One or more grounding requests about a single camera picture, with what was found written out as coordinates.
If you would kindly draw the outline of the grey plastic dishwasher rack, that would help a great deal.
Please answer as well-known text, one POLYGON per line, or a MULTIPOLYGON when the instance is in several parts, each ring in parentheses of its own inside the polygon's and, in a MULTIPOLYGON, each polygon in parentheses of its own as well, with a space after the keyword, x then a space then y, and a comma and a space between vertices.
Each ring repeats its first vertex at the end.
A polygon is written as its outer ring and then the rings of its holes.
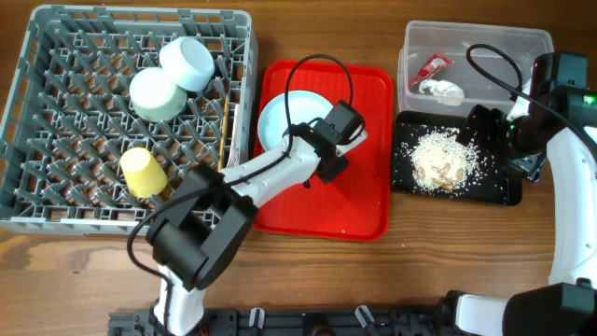
POLYGON ((245 161, 257 82, 258 45, 241 10, 44 5, 31 16, 1 116, 1 225, 23 233, 125 234, 172 195, 187 173, 217 166, 226 95, 228 162, 234 106, 240 105, 237 163, 245 161), (181 36, 215 61, 203 91, 187 95, 173 119, 138 117, 132 78, 159 64, 181 36), (119 165, 147 149, 166 188, 134 197, 119 165))

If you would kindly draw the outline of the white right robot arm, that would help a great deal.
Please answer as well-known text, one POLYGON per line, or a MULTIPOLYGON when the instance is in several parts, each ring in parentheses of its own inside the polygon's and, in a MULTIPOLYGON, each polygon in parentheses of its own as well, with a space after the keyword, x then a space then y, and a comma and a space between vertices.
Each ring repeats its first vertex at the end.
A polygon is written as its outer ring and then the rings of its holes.
POLYGON ((464 335, 593 335, 596 332, 596 94, 588 59, 551 52, 535 59, 530 90, 475 70, 529 105, 514 117, 475 106, 457 140, 502 159, 546 155, 555 193, 555 247, 548 285, 495 299, 450 291, 438 329, 464 335))

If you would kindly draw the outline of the light blue bowl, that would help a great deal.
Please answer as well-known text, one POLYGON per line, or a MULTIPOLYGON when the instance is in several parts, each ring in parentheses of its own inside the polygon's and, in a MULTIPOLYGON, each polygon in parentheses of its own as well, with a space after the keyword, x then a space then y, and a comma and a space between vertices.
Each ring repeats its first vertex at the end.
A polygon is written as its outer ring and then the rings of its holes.
POLYGON ((181 36, 165 45, 159 54, 166 75, 186 91, 203 91, 215 72, 210 51, 199 41, 181 36))

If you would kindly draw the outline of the yellow plastic cup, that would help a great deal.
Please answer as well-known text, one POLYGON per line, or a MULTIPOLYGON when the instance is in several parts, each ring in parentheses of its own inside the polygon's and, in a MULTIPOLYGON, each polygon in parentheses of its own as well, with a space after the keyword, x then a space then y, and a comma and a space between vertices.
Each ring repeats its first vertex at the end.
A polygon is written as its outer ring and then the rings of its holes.
POLYGON ((167 186, 167 175, 153 155, 143 147, 132 147, 125 151, 119 165, 130 193, 136 198, 160 194, 167 186))

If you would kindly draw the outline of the red plastic tray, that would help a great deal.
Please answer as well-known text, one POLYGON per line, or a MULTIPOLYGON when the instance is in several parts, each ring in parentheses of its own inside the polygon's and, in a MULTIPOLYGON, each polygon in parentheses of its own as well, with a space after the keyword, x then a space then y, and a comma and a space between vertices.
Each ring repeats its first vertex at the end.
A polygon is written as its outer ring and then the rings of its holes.
POLYGON ((380 68, 277 61, 263 77, 260 103, 291 90, 312 91, 330 103, 352 102, 366 121, 367 139, 347 154, 348 167, 332 182, 315 177, 309 188, 285 190, 263 205, 255 229, 326 239, 374 241, 388 228, 396 87, 380 68))

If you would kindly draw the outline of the pile of rice and scraps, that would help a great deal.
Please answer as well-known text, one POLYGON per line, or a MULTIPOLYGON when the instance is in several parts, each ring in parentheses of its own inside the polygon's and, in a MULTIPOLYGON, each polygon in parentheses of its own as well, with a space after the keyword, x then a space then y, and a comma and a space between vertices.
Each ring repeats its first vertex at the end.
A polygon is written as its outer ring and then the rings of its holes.
POLYGON ((480 164, 484 159, 480 159, 479 147, 458 143, 459 132, 456 128, 432 130, 426 127, 413 145, 406 141, 399 143, 398 148, 411 164, 410 176, 414 178, 416 189, 459 194, 480 182, 483 177, 480 164))

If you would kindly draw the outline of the wooden chopstick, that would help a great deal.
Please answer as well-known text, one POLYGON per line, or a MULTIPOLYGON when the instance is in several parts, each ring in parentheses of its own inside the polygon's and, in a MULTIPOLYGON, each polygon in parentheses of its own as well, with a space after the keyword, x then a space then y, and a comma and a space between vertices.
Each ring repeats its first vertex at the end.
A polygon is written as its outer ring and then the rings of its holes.
POLYGON ((229 120, 229 93, 227 93, 227 95, 226 95, 223 117, 222 117, 221 123, 220 123, 221 124, 221 136, 220 136, 220 143, 219 143, 219 150, 218 150, 218 162, 217 162, 217 166, 216 166, 218 171, 223 169, 228 120, 229 120))

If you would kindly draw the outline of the mint green bowl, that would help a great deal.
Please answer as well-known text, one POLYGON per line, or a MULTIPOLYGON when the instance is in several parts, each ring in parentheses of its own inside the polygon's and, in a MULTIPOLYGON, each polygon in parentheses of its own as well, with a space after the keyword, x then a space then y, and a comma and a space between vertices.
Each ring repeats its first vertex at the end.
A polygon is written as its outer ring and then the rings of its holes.
POLYGON ((187 93, 160 67, 141 70, 133 78, 129 93, 133 111, 151 122, 168 121, 186 106, 187 93))

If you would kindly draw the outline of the light blue plate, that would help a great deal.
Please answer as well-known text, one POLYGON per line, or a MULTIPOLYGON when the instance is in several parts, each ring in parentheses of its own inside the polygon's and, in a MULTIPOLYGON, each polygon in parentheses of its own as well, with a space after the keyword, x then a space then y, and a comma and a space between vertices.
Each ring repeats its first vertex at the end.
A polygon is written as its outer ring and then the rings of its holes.
MULTIPOLYGON (((326 98, 311 91, 291 91, 288 97, 292 124, 323 119, 332 109, 332 104, 326 98)), ((282 93, 269 101, 260 113, 257 136, 262 148, 268 151, 276 147, 287 127, 285 95, 282 93)))

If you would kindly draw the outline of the white plastic fork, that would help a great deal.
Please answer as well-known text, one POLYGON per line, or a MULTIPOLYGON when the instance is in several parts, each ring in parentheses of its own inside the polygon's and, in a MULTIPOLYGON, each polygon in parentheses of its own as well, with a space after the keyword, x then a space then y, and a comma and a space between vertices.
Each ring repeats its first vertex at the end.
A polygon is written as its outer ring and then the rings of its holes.
POLYGON ((231 142, 229 147, 229 158, 227 162, 227 168, 232 168, 236 165, 238 159, 238 148, 237 148, 237 129, 239 124, 239 113, 240 105, 234 106, 233 123, 232 123, 232 134, 231 142))

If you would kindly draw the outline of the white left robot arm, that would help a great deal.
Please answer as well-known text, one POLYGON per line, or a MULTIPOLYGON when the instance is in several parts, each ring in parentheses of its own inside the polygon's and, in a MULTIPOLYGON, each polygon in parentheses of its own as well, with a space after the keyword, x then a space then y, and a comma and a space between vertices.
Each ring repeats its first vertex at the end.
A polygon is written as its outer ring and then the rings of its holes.
POLYGON ((234 259, 262 205, 313 176, 332 181, 365 137, 363 116, 340 101, 323 118, 290 124, 276 147, 246 163, 193 169, 146 233, 162 279, 153 308, 161 334, 187 335, 199 326, 205 289, 234 259))

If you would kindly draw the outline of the red foil wrapper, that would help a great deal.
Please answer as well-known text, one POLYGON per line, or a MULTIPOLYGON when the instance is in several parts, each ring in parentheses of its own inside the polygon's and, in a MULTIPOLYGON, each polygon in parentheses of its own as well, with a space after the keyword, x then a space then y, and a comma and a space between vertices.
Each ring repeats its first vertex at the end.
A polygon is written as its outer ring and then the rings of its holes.
POLYGON ((418 71, 416 76, 409 82, 409 87, 412 88, 415 84, 430 78, 439 70, 453 63, 453 60, 440 53, 433 54, 418 71))

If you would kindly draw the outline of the white tissue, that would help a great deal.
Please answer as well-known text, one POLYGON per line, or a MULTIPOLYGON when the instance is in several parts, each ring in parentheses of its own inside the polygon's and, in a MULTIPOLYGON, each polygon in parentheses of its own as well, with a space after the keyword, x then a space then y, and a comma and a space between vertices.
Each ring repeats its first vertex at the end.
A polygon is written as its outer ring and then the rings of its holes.
POLYGON ((465 99, 464 90, 447 80, 422 80, 419 83, 419 93, 426 93, 427 91, 443 105, 458 106, 465 99))

